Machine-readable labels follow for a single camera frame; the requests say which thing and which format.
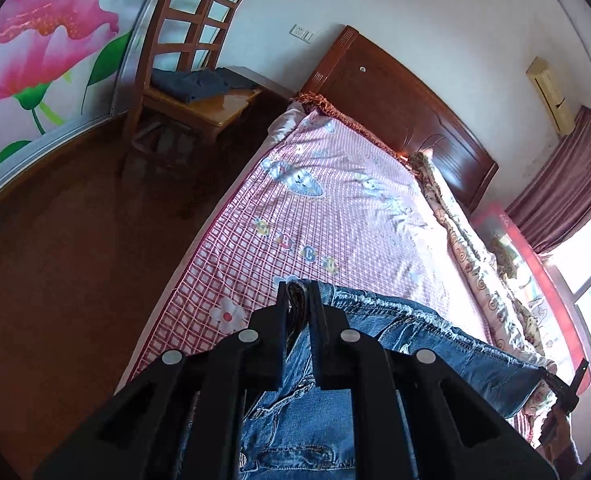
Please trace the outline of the blue denim jeans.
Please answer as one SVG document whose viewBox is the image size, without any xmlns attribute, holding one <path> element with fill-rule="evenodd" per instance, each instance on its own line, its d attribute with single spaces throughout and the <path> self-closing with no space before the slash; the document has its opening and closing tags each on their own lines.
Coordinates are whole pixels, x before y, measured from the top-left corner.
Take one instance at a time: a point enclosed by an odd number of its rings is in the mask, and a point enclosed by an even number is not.
<svg viewBox="0 0 591 480">
<path fill-rule="evenodd" d="M 550 479 L 509 420 L 543 371 L 415 302 L 292 282 L 282 386 L 245 416 L 243 479 Z"/>
</svg>

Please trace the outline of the floral patterned quilt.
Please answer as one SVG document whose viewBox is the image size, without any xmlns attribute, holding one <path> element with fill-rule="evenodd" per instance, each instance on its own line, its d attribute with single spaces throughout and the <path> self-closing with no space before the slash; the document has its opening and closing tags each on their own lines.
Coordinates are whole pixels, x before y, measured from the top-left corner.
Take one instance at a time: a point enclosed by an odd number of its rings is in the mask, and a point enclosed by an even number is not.
<svg viewBox="0 0 591 480">
<path fill-rule="evenodd" d="M 472 228 L 431 155 L 414 152 L 408 158 L 408 165 L 413 168 L 437 222 L 447 232 L 449 247 L 486 318 L 493 343 L 512 356 L 555 374 L 557 364 L 545 356 L 534 315 L 499 274 L 495 255 Z"/>
</svg>

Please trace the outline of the mauve window curtain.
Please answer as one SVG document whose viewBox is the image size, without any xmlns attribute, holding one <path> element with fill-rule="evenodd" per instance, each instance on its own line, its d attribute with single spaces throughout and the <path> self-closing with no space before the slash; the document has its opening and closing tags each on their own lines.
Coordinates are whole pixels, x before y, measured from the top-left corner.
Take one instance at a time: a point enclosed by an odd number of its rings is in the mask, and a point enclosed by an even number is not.
<svg viewBox="0 0 591 480">
<path fill-rule="evenodd" d="M 551 252 L 591 220 L 591 109 L 557 146 L 531 183 L 506 209 L 538 255 Z"/>
</svg>

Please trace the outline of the pink checkered cartoon bedsheet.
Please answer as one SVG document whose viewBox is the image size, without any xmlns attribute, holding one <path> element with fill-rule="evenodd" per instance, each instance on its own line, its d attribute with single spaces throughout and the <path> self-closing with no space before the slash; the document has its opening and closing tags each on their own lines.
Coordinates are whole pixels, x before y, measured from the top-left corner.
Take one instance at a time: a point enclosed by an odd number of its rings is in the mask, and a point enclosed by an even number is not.
<svg viewBox="0 0 591 480">
<path fill-rule="evenodd" d="M 294 104 L 182 257 L 124 378 L 212 348 L 298 278 L 417 301 L 496 346 L 408 162 Z"/>
</svg>

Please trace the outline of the dark folded clothes on chair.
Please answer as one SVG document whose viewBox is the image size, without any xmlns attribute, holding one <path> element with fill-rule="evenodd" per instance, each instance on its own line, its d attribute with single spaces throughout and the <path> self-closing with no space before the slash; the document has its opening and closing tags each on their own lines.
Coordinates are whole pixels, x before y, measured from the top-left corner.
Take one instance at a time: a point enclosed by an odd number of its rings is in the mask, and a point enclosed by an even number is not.
<svg viewBox="0 0 591 480">
<path fill-rule="evenodd" d="M 213 96 L 225 96 L 231 90 L 255 90 L 251 79 L 228 70 L 228 68 L 204 68 L 194 72 L 172 72 L 154 68 L 150 84 L 171 98 L 189 104 Z"/>
</svg>

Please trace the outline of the dark wooden headboard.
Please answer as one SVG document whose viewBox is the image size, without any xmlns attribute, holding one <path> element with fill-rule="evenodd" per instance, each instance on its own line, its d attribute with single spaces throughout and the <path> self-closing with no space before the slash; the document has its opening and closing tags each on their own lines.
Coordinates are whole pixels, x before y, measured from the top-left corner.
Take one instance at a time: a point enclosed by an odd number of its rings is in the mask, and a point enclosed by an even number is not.
<svg viewBox="0 0 591 480">
<path fill-rule="evenodd" d="M 469 214 L 495 177 L 497 162 L 456 113 L 351 26 L 344 27 L 302 90 L 323 96 L 396 154 L 432 150 L 434 164 Z"/>
</svg>

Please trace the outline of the floral sliding wardrobe door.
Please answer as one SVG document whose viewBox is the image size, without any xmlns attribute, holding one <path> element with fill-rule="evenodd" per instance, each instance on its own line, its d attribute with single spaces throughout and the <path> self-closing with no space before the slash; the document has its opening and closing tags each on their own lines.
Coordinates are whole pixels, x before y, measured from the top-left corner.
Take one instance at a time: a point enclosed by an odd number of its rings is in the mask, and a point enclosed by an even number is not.
<svg viewBox="0 0 591 480">
<path fill-rule="evenodd" d="M 146 0 L 6 0 L 0 8 L 0 186 L 111 113 Z"/>
</svg>

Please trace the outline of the brown wooden chair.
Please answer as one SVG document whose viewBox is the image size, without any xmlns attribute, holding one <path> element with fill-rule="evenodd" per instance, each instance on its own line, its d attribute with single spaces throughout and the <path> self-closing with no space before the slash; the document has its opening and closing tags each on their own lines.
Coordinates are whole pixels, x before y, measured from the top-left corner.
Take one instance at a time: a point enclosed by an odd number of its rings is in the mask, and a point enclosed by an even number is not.
<svg viewBox="0 0 591 480">
<path fill-rule="evenodd" d="M 230 0 L 158 0 L 125 122 L 129 153 L 178 169 L 186 163 L 183 134 L 214 143 L 260 95 L 258 84 L 217 66 L 236 10 Z"/>
</svg>

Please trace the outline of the beige wall air conditioner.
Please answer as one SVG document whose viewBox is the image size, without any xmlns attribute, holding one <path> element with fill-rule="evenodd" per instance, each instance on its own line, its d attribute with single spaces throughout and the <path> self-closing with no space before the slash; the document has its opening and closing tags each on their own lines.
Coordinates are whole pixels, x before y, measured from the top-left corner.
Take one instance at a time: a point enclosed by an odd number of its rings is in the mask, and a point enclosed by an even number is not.
<svg viewBox="0 0 591 480">
<path fill-rule="evenodd" d="M 573 133 L 574 116 L 565 97 L 565 92 L 557 83 L 555 73 L 549 63 L 537 56 L 527 69 L 527 76 L 544 103 L 545 110 L 547 110 L 559 136 L 568 136 Z"/>
</svg>

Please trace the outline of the white wall switch plate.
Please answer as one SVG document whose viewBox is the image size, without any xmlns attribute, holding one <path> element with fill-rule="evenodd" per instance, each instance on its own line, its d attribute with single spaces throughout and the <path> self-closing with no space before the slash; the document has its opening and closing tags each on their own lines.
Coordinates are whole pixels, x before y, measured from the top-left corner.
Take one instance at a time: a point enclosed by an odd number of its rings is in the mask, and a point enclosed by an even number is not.
<svg viewBox="0 0 591 480">
<path fill-rule="evenodd" d="M 290 35 L 306 42 L 306 44 L 310 44 L 315 38 L 313 32 L 300 25 L 294 25 L 290 30 Z"/>
</svg>

